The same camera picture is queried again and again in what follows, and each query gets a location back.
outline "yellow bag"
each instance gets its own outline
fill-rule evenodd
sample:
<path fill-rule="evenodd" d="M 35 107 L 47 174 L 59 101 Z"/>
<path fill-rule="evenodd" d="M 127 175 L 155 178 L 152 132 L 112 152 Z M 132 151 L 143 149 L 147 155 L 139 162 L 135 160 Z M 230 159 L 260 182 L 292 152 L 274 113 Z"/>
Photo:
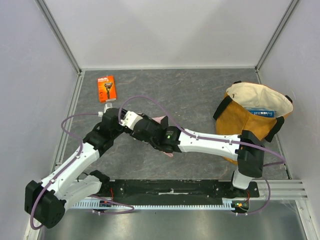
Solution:
<path fill-rule="evenodd" d="M 275 117 L 254 115 L 245 109 L 254 107 L 274 110 Z M 287 95 L 265 85 L 237 81 L 226 90 L 213 115 L 216 134 L 240 135 L 242 130 L 249 130 L 259 140 L 271 142 L 293 110 L 292 100 Z"/>

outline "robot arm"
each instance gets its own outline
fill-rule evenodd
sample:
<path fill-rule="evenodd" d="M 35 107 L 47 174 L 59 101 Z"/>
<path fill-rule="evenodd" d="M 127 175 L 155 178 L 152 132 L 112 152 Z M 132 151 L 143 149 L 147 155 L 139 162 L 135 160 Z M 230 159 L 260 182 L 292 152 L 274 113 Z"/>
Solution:
<path fill-rule="evenodd" d="M 256 148 L 231 143 L 231 141 L 246 142 L 264 147 L 250 131 L 244 130 L 241 135 L 216 135 L 184 129 L 187 133 L 197 137 L 193 138 L 176 126 L 168 126 L 168 117 L 163 118 L 159 124 L 144 114 L 138 115 L 132 111 L 125 114 L 121 125 L 132 130 L 130 135 L 134 138 L 148 142 L 153 148 L 166 153 L 199 152 L 237 161 L 238 168 L 232 177 L 232 185 L 235 188 L 245 190 L 253 178 L 262 177 L 264 152 Z M 210 139 L 228 141 L 220 142 Z"/>
<path fill-rule="evenodd" d="M 83 148 L 78 159 L 58 178 L 53 180 L 53 177 L 77 155 L 79 148 L 55 172 L 39 183 L 31 181 L 26 186 L 24 208 L 27 213 L 31 213 L 36 198 L 49 182 L 51 185 L 44 192 L 34 215 L 47 228 L 54 227 L 61 220 L 65 211 L 75 203 L 99 192 L 102 184 L 110 180 L 103 173 L 96 170 L 81 182 L 75 182 L 75 179 L 111 148 L 114 140 L 122 133 L 130 134 L 133 138 L 147 142 L 154 149 L 166 153 L 200 152 L 220 155 L 237 161 L 238 169 L 232 178 L 232 185 L 237 189 L 245 190 L 253 178 L 262 177 L 264 152 L 231 143 L 231 141 L 242 141 L 261 145 L 261 142 L 249 131 L 243 131 L 241 135 L 214 135 L 185 129 L 187 133 L 197 136 L 197 138 L 192 138 L 177 127 L 169 126 L 168 117 L 158 123 L 145 114 L 136 114 L 123 109 L 120 124 L 118 113 L 117 108 L 105 108 L 101 122 L 83 139 Z M 203 139 L 203 137 L 229 141 L 218 142 Z"/>

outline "aluminum frame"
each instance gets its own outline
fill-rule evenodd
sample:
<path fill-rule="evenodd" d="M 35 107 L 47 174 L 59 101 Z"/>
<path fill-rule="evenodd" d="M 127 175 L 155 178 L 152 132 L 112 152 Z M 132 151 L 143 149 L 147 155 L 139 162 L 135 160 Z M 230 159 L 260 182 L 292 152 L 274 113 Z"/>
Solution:
<path fill-rule="evenodd" d="M 255 70 L 257 72 L 259 72 L 259 70 L 261 69 L 262 65 L 264 64 L 265 60 L 267 59 L 269 53 L 271 52 L 271 50 L 273 49 L 275 43 L 277 42 L 280 34 L 283 32 L 287 22 L 289 21 L 292 13 L 294 12 L 294 10 L 296 9 L 298 3 L 300 0 L 291 0 L 291 2 L 289 3 L 289 6 L 287 7 L 287 9 L 285 10 L 284 15 L 282 16 L 278 26 L 276 27 L 271 39 L 269 40 L 266 48 L 264 49 L 260 59 L 258 60 L 256 66 L 255 66 Z"/>
<path fill-rule="evenodd" d="M 72 64 L 74 70 L 80 74 L 81 73 L 81 68 L 73 55 L 72 51 L 70 50 L 70 47 L 67 44 L 67 41 L 65 40 L 62 32 L 60 31 L 53 15 L 51 14 L 48 5 L 46 4 L 45 0 L 35 0 L 37 5 L 39 6 L 44 18 L 47 20 L 48 24 L 50 25 L 50 28 L 52 29 L 56 39 L 60 43 L 62 49 L 64 50 L 65 54 L 67 55 L 70 63 Z"/>
<path fill-rule="evenodd" d="M 255 65 L 242 66 L 148 66 L 148 67 L 84 67 L 82 71 L 107 71 L 107 70 L 158 70 L 158 69 L 255 69 Z"/>
<path fill-rule="evenodd" d="M 266 58 L 268 57 L 269 53 L 273 49 L 277 39 L 279 38 L 280 34 L 284 30 L 287 22 L 290 19 L 290 16 L 296 9 L 298 3 L 300 0 L 291 0 L 289 6 L 287 7 L 283 17 L 281 18 L 275 32 L 273 33 L 270 41 L 268 42 L 265 50 L 263 51 L 260 59 L 258 60 L 255 70 L 257 73 L 257 78 L 258 81 L 261 83 L 260 76 L 259 76 L 259 70 L 261 69 L 262 65 L 264 64 Z M 44 17 L 48 21 L 53 33 L 55 34 L 57 40 L 59 41 L 62 49 L 64 52 L 67 54 L 73 68 L 76 70 L 78 73 L 78 78 L 76 81 L 76 85 L 74 88 L 74 92 L 72 95 L 70 107 L 67 113 L 67 117 L 74 114 L 82 86 L 82 82 L 84 79 L 84 73 L 82 69 L 80 68 L 79 64 L 77 63 L 76 58 L 74 57 L 72 51 L 70 50 L 63 34 L 61 33 L 57 23 L 54 20 L 53 15 L 51 14 L 45 0 L 35 0 L 35 2 L 38 4 L 40 10 L 42 11 Z M 72 124 L 72 119 L 66 123 L 66 129 L 69 130 L 71 128 Z M 57 151 L 55 153 L 54 157 L 54 166 L 52 170 L 56 166 L 59 166 L 62 163 L 63 156 L 65 153 L 65 148 L 66 144 L 68 141 L 68 136 L 63 133 L 60 138 L 60 142 L 57 148 Z M 268 188 L 264 180 L 256 180 L 258 183 L 259 187 L 259 192 L 260 192 L 260 197 L 256 199 L 252 199 L 254 201 L 262 201 L 265 200 L 268 197 Z M 269 180 L 270 183 L 270 188 L 271 188 L 271 200 L 272 201 L 282 201 L 282 200 L 295 200 L 296 205 L 298 207 L 298 213 L 301 218 L 301 222 L 303 224 L 304 231 L 307 235 L 308 240 L 320 240 L 319 233 L 317 232 L 316 225 L 313 221 L 313 217 L 311 214 L 310 206 L 309 206 L 309 201 L 308 197 L 306 194 L 306 191 L 303 187 L 302 181 L 301 180 Z M 28 224 L 25 235 L 24 235 L 24 240 L 37 240 L 38 235 L 39 235 L 39 230 L 32 230 L 30 228 L 30 225 Z"/>

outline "purple cable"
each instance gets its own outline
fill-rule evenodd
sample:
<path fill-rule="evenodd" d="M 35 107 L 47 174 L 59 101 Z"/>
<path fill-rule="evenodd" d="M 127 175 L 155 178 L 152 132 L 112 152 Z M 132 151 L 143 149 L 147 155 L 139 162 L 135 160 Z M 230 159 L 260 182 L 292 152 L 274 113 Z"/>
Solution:
<path fill-rule="evenodd" d="M 143 99 L 148 99 L 150 101 L 152 101 L 154 104 L 158 105 L 159 108 L 161 108 L 161 110 L 165 113 L 165 115 L 168 116 L 168 118 L 173 122 L 173 124 L 181 131 L 183 132 L 184 134 L 188 135 L 189 137 L 192 137 L 192 138 L 196 138 L 197 136 L 196 135 L 193 135 L 187 131 L 185 131 L 178 123 L 176 123 L 176 121 L 174 120 L 174 118 L 170 115 L 170 113 L 168 113 L 167 110 L 165 110 L 165 108 L 159 103 L 157 102 L 156 100 L 152 99 L 151 97 L 149 96 L 144 96 L 144 95 L 136 95 L 136 96 L 132 96 L 132 97 L 129 97 L 122 105 L 121 107 L 119 108 L 119 113 L 118 113 L 118 121 L 119 123 L 122 122 L 121 120 L 121 111 L 122 109 L 124 108 L 124 106 L 129 102 L 131 101 L 132 99 L 135 99 L 135 98 L 143 98 Z M 207 137 L 207 136 L 198 136 L 198 139 L 203 139 L 203 140 L 210 140 L 210 141 L 216 141 L 216 142 L 222 142 L 222 143 L 229 143 L 229 140 L 227 139 L 220 139 L 220 138 L 215 138 L 215 137 Z M 252 148 L 255 148 L 255 149 L 259 149 L 259 150 L 262 150 L 262 151 L 265 151 L 267 153 L 270 153 L 272 155 L 275 155 L 276 157 L 278 157 L 279 159 L 281 159 L 280 162 L 273 162 L 273 163 L 267 163 L 265 165 L 263 165 L 264 167 L 269 167 L 269 166 L 274 166 L 274 165 L 280 165 L 280 164 L 284 164 L 286 163 L 286 159 L 281 156 L 279 153 L 275 152 L 275 151 L 272 151 L 268 148 L 265 148 L 265 147 L 262 147 L 262 146 L 258 146 L 258 145 L 254 145 L 254 144 L 251 144 L 251 143 L 247 143 L 247 142 L 243 142 L 243 141 L 231 141 L 232 144 L 239 144 L 239 145 L 243 145 L 243 146 L 248 146 L 248 147 L 252 147 Z"/>
<path fill-rule="evenodd" d="M 62 123 L 61 123 L 61 128 L 62 128 L 62 130 L 63 130 L 66 134 L 68 134 L 68 135 L 76 138 L 77 140 L 79 140 L 80 146 L 79 146 L 79 151 L 78 151 L 78 153 L 75 155 L 75 157 L 74 157 L 67 165 L 65 165 L 65 166 L 52 178 L 52 180 L 56 180 L 72 163 L 74 163 L 75 160 L 77 160 L 77 156 L 79 156 L 79 155 L 81 154 L 82 149 L 83 149 L 83 141 L 82 141 L 82 139 L 81 139 L 79 136 L 75 135 L 74 133 L 69 132 L 68 130 L 65 129 L 65 123 L 66 123 L 66 121 L 68 121 L 69 119 L 71 119 L 71 118 L 73 118 L 73 117 L 86 116 L 86 115 L 94 115 L 94 116 L 97 116 L 98 113 L 80 113 L 80 114 L 74 114 L 74 115 L 71 115 L 71 116 L 67 117 L 65 120 L 62 121 Z M 35 212 L 36 212 L 37 205 L 38 205 L 41 197 L 43 196 L 43 194 L 45 193 L 45 191 L 50 187 L 51 184 L 52 184 L 51 181 L 49 181 L 49 182 L 47 183 L 47 185 L 42 189 L 42 191 L 40 192 L 40 194 L 38 195 L 38 197 L 35 199 L 35 202 L 34 202 L 34 204 L 33 204 L 33 207 L 32 207 L 32 210 L 31 210 L 31 214 L 30 214 L 30 226 L 31 226 L 31 228 L 32 228 L 33 230 L 38 230 L 38 229 L 42 228 L 42 226 L 43 226 L 43 224 L 41 224 L 41 225 L 39 225 L 39 226 L 35 226 L 35 224 L 34 224 L 34 217 L 35 217 Z"/>
<path fill-rule="evenodd" d="M 116 201 L 111 201 L 111 200 L 105 199 L 105 198 L 100 197 L 100 196 L 90 195 L 89 197 L 93 197 L 93 198 L 96 198 L 96 199 L 100 199 L 100 200 L 102 200 L 102 201 L 106 201 L 107 203 L 111 203 L 111 204 L 114 204 L 114 205 L 124 206 L 124 207 L 131 208 L 130 210 L 125 210 L 125 211 L 100 212 L 100 214 L 102 214 L 102 215 L 128 214 L 128 213 L 131 213 L 133 210 L 135 210 L 134 206 L 127 205 L 127 204 L 124 204 L 124 203 L 119 203 L 119 202 L 116 202 Z"/>
<path fill-rule="evenodd" d="M 268 187 L 268 198 L 267 198 L 265 204 L 262 207 L 260 207 L 259 209 L 257 209 L 257 210 L 254 210 L 254 211 L 251 211 L 251 212 L 247 212 L 247 213 L 238 213 L 238 215 L 241 215 L 241 216 L 253 215 L 253 214 L 256 214 L 256 213 L 264 210 L 269 205 L 270 198 L 271 198 L 271 188 L 270 188 L 270 184 L 269 184 L 268 180 L 266 178 L 264 178 L 264 180 L 265 180 L 265 183 L 266 183 L 266 185 Z"/>

